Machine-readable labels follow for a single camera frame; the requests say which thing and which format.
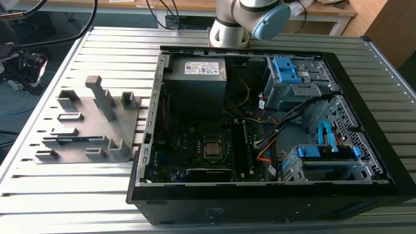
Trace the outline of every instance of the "motherboard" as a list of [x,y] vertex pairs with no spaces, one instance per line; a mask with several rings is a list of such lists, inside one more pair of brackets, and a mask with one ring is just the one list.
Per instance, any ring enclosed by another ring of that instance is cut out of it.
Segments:
[[175,122],[157,141],[153,182],[260,181],[256,124],[240,120]]

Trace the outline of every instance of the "power supply label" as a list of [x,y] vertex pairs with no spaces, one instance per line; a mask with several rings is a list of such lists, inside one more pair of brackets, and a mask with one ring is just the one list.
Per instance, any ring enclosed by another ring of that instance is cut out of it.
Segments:
[[217,62],[187,62],[184,73],[193,75],[219,75],[220,64]]

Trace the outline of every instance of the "black cable on floor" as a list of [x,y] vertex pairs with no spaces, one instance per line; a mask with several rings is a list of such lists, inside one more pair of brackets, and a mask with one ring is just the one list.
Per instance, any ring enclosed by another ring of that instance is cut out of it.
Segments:
[[9,143],[15,143],[15,140],[7,141],[4,143],[0,143],[0,147],[3,147],[3,145],[8,145]]
[[27,44],[27,45],[19,45],[19,46],[16,46],[15,50],[27,50],[27,49],[45,47],[45,46],[51,46],[51,45],[59,45],[59,44],[69,43],[69,42],[80,39],[89,30],[89,27],[92,25],[93,19],[95,19],[96,14],[97,14],[97,7],[99,7],[99,0],[93,0],[93,9],[92,9],[92,13],[91,13],[88,23],[87,23],[84,29],[80,31],[80,33],[75,37],[61,39],[61,40],[53,40],[53,41]]
[[7,147],[12,146],[13,144],[15,144],[15,143],[9,143],[8,145],[1,145],[1,146],[0,146],[0,149],[7,148]]

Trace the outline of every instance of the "slotted metal table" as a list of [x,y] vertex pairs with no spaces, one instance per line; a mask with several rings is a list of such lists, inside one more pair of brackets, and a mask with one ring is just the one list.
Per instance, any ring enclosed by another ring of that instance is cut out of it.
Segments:
[[[152,226],[125,203],[132,162],[35,164],[40,138],[56,124],[51,118],[61,112],[56,95],[71,88],[79,96],[92,96],[84,88],[88,75],[103,77],[103,87],[113,96],[132,91],[143,98],[135,135],[139,147],[160,45],[207,46],[208,33],[95,27],[75,42],[0,167],[1,233],[416,232],[416,199],[336,222]],[[416,179],[416,96],[372,42],[356,37],[281,35],[272,41],[251,40],[251,46],[336,53]]]

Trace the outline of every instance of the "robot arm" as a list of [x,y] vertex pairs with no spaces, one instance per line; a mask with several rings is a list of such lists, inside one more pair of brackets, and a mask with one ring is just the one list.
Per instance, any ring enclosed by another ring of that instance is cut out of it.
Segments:
[[244,48],[249,33],[271,40],[283,30],[291,8],[281,0],[219,0],[209,32],[213,47]]

